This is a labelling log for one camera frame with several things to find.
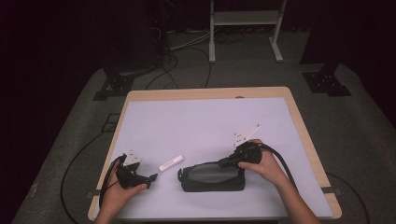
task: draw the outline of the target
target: white metal stand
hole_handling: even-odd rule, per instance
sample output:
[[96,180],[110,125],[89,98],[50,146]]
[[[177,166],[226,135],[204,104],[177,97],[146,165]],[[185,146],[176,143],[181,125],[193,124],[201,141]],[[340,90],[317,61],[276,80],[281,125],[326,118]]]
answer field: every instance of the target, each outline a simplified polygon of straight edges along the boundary
[[259,25],[274,24],[273,36],[269,37],[271,47],[276,57],[276,61],[283,62],[282,54],[277,46],[280,25],[282,23],[287,0],[282,0],[280,10],[264,11],[220,11],[215,12],[214,0],[210,3],[210,41],[209,41],[209,61],[216,61],[215,54],[215,26],[216,25]]

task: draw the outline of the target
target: black handheld device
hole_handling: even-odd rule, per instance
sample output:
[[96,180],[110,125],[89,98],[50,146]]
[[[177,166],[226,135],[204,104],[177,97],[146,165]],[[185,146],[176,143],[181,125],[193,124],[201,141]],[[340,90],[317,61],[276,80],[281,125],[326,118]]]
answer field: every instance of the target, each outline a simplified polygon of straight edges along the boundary
[[158,174],[151,175],[149,177],[138,175],[136,173],[136,170],[139,167],[140,163],[138,162],[132,165],[124,166],[123,163],[125,162],[125,159],[126,155],[123,154],[120,157],[120,164],[116,170],[117,179],[119,180],[120,185],[124,189],[128,189],[136,187],[140,184],[146,184],[149,189],[151,182],[154,182],[157,179]]
[[218,161],[221,168],[228,166],[238,167],[238,162],[247,161],[259,164],[262,161],[262,150],[260,146],[253,142],[246,142],[236,148],[236,150],[229,157]]

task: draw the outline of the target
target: black cable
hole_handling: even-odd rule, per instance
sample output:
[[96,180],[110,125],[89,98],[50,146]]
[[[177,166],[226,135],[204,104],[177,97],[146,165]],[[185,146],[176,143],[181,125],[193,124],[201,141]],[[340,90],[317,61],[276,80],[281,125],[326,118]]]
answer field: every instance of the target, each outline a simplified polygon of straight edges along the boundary
[[194,32],[194,31],[181,31],[182,34],[185,34],[185,35],[196,35],[196,36],[206,35],[207,32],[208,32],[207,30],[197,31],[197,32]]
[[220,33],[218,35],[215,36],[215,42],[216,44],[219,43],[226,43],[228,40],[230,39],[229,35],[226,35],[224,33]]
[[106,188],[106,190],[108,190],[109,188],[113,187],[113,186],[114,186],[115,184],[117,184],[117,183],[119,183],[118,180],[117,180],[116,182],[112,183],[110,186],[108,186],[108,187]]
[[72,166],[73,162],[76,160],[76,158],[83,152],[92,142],[94,142],[96,139],[98,139],[102,134],[106,132],[101,132],[98,135],[96,135],[91,141],[89,141],[79,152],[78,154],[73,158],[73,160],[70,161],[69,165],[67,166],[66,171],[64,172],[64,177],[62,178],[62,183],[61,183],[61,202],[62,202],[62,207],[64,208],[64,211],[66,212],[67,216],[70,218],[71,221],[74,223],[78,224],[76,220],[72,217],[70,212],[67,210],[66,203],[64,202],[64,181],[66,179],[67,173],[69,172],[70,167]]
[[172,83],[174,83],[174,82],[171,81],[171,82],[169,82],[168,84],[164,85],[164,86],[163,86],[163,90],[167,90],[168,86],[169,86],[170,84],[172,84]]
[[176,46],[176,47],[169,48],[169,50],[184,49],[184,48],[187,48],[187,47],[189,47],[189,46],[197,45],[197,44],[202,43],[202,42],[204,42],[204,41],[207,42],[206,40],[207,40],[209,37],[210,37],[209,32],[206,32],[206,34],[201,35],[200,37],[195,38],[195,39],[193,39],[192,41],[190,41],[190,42],[188,42],[188,43],[186,43],[186,44],[183,44],[183,45],[180,45],[180,46]]
[[177,83],[175,82],[175,79],[173,78],[173,76],[169,73],[170,72],[170,70],[167,70],[166,68],[165,68],[165,66],[163,65],[163,70],[165,70],[166,71],[166,73],[169,75],[169,77],[172,79],[172,81],[175,83],[175,85],[176,85],[176,87],[178,88],[178,85],[177,85]]
[[236,42],[239,42],[239,41],[242,41],[245,39],[244,34],[239,34],[239,35],[241,35],[242,37],[239,38],[237,35],[220,34],[220,35],[217,35],[216,37],[220,36],[224,40],[220,41],[220,40],[217,40],[215,37],[215,42],[216,42],[216,44],[221,44],[221,45],[231,45],[231,44],[234,44]]
[[158,67],[157,64],[155,64],[155,65],[151,66],[149,69],[147,69],[145,71],[138,72],[138,73],[132,73],[132,74],[129,74],[129,75],[121,75],[121,76],[122,77],[126,77],[128,79],[129,78],[130,79],[135,79],[136,77],[140,77],[140,76],[143,76],[143,75],[146,75],[146,74],[154,72],[157,69],[157,67]]
[[106,190],[107,190],[108,179],[110,178],[111,171],[113,171],[114,165],[116,164],[116,162],[119,159],[120,159],[120,157],[117,157],[113,162],[110,163],[110,166],[107,169],[107,172],[106,172],[106,175],[105,175],[105,179],[104,179],[104,181],[102,183],[102,187],[101,187],[100,194],[99,194],[99,208],[101,208],[102,200],[105,197],[105,193],[106,193]]
[[363,211],[364,211],[364,215],[365,215],[365,217],[366,217],[367,224],[370,224],[370,217],[369,217],[369,213],[368,213],[368,211],[367,211],[367,207],[366,207],[366,205],[364,204],[364,201],[363,201],[363,199],[361,198],[361,196],[359,195],[359,193],[358,193],[348,182],[346,182],[345,179],[341,178],[340,176],[334,175],[334,174],[329,173],[329,172],[325,172],[325,173],[326,173],[326,175],[332,176],[332,177],[334,177],[334,178],[340,180],[341,182],[343,182],[344,184],[346,184],[346,185],[353,191],[353,193],[356,195],[356,197],[358,197],[359,201],[361,202],[361,206],[363,207]]
[[212,72],[212,64],[211,64],[210,61],[209,61],[209,56],[207,55],[207,53],[206,53],[204,50],[198,49],[198,48],[192,48],[192,47],[189,47],[189,48],[182,48],[182,49],[175,49],[175,50],[173,50],[173,52],[178,52],[178,51],[182,51],[182,50],[185,50],[185,49],[195,49],[195,50],[199,50],[199,51],[201,51],[201,52],[206,56],[207,61],[208,61],[208,64],[209,64],[209,72],[208,72],[208,74],[207,74],[207,79],[206,79],[206,82],[205,82],[205,88],[207,88],[207,84],[208,84],[208,82],[209,82],[210,75],[211,75],[211,72]]
[[176,60],[175,65],[173,65],[173,66],[171,67],[171,69],[166,70],[165,72],[159,74],[159,75],[156,76],[154,79],[152,79],[152,80],[150,81],[150,83],[146,86],[145,90],[148,90],[148,89],[149,89],[149,86],[150,86],[155,80],[157,80],[159,77],[162,77],[162,76],[165,75],[165,74],[169,74],[170,71],[172,71],[173,69],[176,68],[176,66],[178,65],[178,58],[177,58],[176,56],[174,56],[174,55],[171,55],[171,57],[174,58],[174,59]]

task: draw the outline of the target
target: table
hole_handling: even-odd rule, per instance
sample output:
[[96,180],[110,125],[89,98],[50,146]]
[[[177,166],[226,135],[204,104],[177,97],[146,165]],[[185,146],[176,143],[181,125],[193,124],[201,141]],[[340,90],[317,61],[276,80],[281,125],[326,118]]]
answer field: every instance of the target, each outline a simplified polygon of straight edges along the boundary
[[[260,88],[230,88],[230,89],[195,89],[195,90],[171,90],[171,91],[131,91],[125,101],[122,109],[120,122],[122,124],[125,113],[130,102],[152,102],[152,101],[177,101],[177,100],[214,100],[214,99],[233,99],[235,97],[244,98],[276,98],[282,97],[285,99],[289,109],[292,122],[298,132],[301,142],[304,146],[307,158],[312,166],[315,178],[321,188],[329,188],[330,182],[323,170],[318,154],[315,151],[314,145],[309,133],[305,128],[304,121],[300,115],[297,105],[291,95],[291,92],[286,87],[260,87]],[[111,163],[111,157],[115,149],[121,125],[118,125],[113,141],[111,143],[109,152],[106,157],[104,169],[99,179],[97,189],[100,190],[103,180],[106,175],[106,170]],[[333,216],[330,218],[339,218],[342,215],[341,208],[335,198],[334,193],[325,193],[325,198],[332,209]],[[92,205],[89,211],[89,218],[94,219],[94,211],[98,204],[98,196],[92,199]]]

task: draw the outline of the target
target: black stand leg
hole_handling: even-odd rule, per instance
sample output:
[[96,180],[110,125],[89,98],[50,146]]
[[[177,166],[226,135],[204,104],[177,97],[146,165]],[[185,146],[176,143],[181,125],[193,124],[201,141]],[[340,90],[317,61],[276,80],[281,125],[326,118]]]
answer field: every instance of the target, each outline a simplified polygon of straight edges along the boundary
[[134,78],[123,77],[113,68],[104,68],[107,79],[100,91],[97,91],[93,101],[104,101],[111,96],[126,96],[134,84]]
[[327,93],[329,96],[350,96],[346,86],[341,85],[334,75],[338,62],[329,60],[319,72],[304,72],[303,76],[313,93]]

